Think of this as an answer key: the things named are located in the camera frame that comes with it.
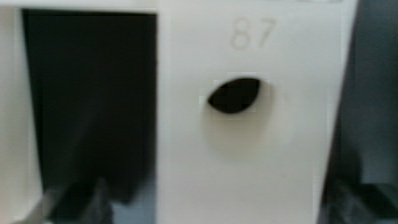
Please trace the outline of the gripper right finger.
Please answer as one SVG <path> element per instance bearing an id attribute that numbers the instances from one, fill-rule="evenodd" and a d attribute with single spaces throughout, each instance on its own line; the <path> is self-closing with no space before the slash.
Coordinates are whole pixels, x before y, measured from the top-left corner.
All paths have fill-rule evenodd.
<path id="1" fill-rule="evenodd" d="M 322 224 L 398 224 L 398 189 L 336 182 L 324 201 Z"/>

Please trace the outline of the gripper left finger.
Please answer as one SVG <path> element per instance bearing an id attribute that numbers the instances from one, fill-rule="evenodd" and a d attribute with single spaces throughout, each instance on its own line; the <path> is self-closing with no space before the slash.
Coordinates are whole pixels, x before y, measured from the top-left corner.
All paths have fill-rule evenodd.
<path id="1" fill-rule="evenodd" d="M 104 179 L 50 189 L 24 224 L 114 224 L 109 186 Z"/>

